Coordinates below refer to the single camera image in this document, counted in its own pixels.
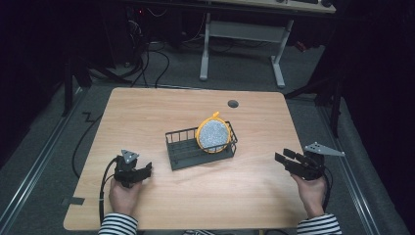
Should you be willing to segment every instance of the cable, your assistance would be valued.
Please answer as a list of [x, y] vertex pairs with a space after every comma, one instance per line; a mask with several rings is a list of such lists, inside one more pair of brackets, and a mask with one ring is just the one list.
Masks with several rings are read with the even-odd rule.
[[99, 201], [99, 213], [100, 213], [100, 224], [104, 221], [104, 186], [108, 180], [107, 173], [110, 169], [110, 166], [116, 162], [116, 158], [112, 159], [111, 162], [107, 165], [107, 168], [105, 169], [103, 180], [101, 182], [101, 189], [100, 189], [100, 201]]
[[88, 133], [88, 131], [89, 131], [89, 130], [92, 128], [92, 126], [94, 126], [94, 124], [95, 124], [95, 123], [97, 123], [97, 121], [98, 121], [99, 119], [101, 119], [101, 117], [103, 116], [103, 115], [100, 115], [100, 116], [99, 116], [99, 117], [97, 117], [95, 120], [90, 120], [90, 119], [89, 119], [89, 117], [90, 117], [91, 113], [89, 113], [89, 112], [88, 112], [88, 113], [84, 112], [83, 114], [87, 115], [87, 118], [86, 118], [86, 121], [85, 121], [85, 122], [91, 122], [91, 124], [90, 124], [90, 125], [89, 125], [89, 127], [85, 130], [85, 132], [83, 132], [82, 137], [79, 139], [78, 143], [76, 144], [76, 147], [75, 147], [75, 149], [74, 149], [74, 151], [73, 151], [73, 154], [72, 154], [72, 161], [71, 161], [71, 163], [72, 163], [72, 171], [73, 171], [73, 173], [75, 174], [75, 176], [76, 176], [77, 178], [79, 178], [79, 173], [78, 173], [78, 172], [76, 172], [76, 169], [75, 169], [75, 155], [76, 155], [76, 152], [77, 152], [77, 150], [78, 150], [78, 148], [79, 148], [80, 144], [82, 143], [83, 138], [85, 138], [86, 134]]
[[164, 54], [164, 53], [162, 53], [162, 52], [159, 52], [159, 51], [151, 51], [151, 52], [158, 53], [158, 54], [160, 54], [160, 55], [164, 56], [164, 57], [167, 59], [167, 65], [165, 66], [164, 71], [163, 71], [163, 72], [159, 75], [159, 77], [156, 79], [156, 82], [155, 82], [155, 88], [157, 88], [157, 85], [158, 85], [158, 83], [159, 83], [160, 78], [162, 77], [162, 75], [163, 75], [163, 74], [167, 71], [168, 67], [170, 66], [170, 59], [168, 58], [168, 56], [167, 56], [166, 54]]
[[330, 195], [331, 195], [331, 191], [332, 191], [332, 187], [333, 187], [333, 174], [332, 171], [330, 171], [330, 169], [328, 167], [325, 167], [325, 169], [327, 169], [330, 173], [330, 177], [331, 177], [331, 182], [329, 181], [329, 177], [327, 176], [327, 174], [325, 172], [323, 172], [323, 177], [326, 180], [326, 195], [323, 201], [323, 211], [325, 212], [327, 209], [327, 206], [329, 204], [329, 200], [330, 200]]

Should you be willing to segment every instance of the black wire basket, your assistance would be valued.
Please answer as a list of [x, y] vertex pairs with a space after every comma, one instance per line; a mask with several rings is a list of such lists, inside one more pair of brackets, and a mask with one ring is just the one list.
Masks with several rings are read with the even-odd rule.
[[[168, 157], [172, 170], [177, 170], [193, 165], [202, 165], [219, 160], [234, 157], [238, 139], [229, 121], [231, 139], [227, 144], [201, 148], [196, 140], [198, 127], [167, 132], [165, 143], [167, 145]], [[216, 149], [213, 153], [207, 150]]]

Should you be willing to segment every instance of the desk leg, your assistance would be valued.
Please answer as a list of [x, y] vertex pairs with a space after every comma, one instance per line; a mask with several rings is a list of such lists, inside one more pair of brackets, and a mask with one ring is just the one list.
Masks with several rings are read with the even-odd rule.
[[289, 20], [287, 23], [287, 26], [284, 30], [283, 33], [283, 37], [280, 43], [280, 48], [278, 49], [278, 53], [276, 56], [272, 56], [271, 57], [271, 63], [272, 63], [272, 68], [274, 68], [274, 75], [275, 75], [275, 79], [277, 80], [277, 86], [279, 88], [284, 88], [285, 87], [285, 82], [284, 82], [284, 77], [283, 74], [281, 73], [281, 68], [280, 68], [280, 59], [283, 55], [284, 52], [284, 48], [287, 44], [287, 40], [288, 37], [290, 36], [290, 32], [291, 32], [291, 28], [293, 27], [293, 20]]
[[200, 80], [208, 80], [208, 40], [210, 35], [210, 13], [207, 13], [207, 22], [205, 26], [205, 47], [202, 55], [201, 76]]

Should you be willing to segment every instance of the wooden table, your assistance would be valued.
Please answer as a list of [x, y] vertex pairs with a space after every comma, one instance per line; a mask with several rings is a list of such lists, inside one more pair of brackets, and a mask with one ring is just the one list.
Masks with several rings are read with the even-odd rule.
[[[229, 100], [238, 101], [239, 107], [228, 107]], [[216, 111], [231, 122], [238, 137], [235, 156], [171, 170], [165, 134], [199, 126]], [[306, 214], [297, 184], [274, 161], [274, 153], [284, 148], [301, 152], [281, 93], [116, 88], [73, 195], [85, 201], [69, 206], [64, 227], [99, 229], [101, 180], [121, 149], [140, 154], [137, 168], [149, 162], [154, 167], [135, 211], [138, 229], [295, 227]], [[109, 183], [105, 192], [107, 213]]]

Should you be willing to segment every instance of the striped shirt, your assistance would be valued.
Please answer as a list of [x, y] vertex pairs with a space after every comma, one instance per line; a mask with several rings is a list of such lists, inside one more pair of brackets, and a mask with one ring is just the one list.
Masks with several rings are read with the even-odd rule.
[[324, 214], [308, 220], [303, 220], [297, 226], [299, 235], [329, 235], [342, 234], [340, 225], [333, 214]]
[[108, 213], [101, 224], [98, 234], [135, 235], [137, 234], [137, 224], [138, 221], [128, 215]]
[[[125, 214], [109, 213], [105, 216], [98, 232], [100, 235], [122, 234], [136, 235], [138, 221]], [[340, 225], [333, 214], [324, 214], [313, 219], [303, 220], [297, 227], [299, 235], [342, 234]]]

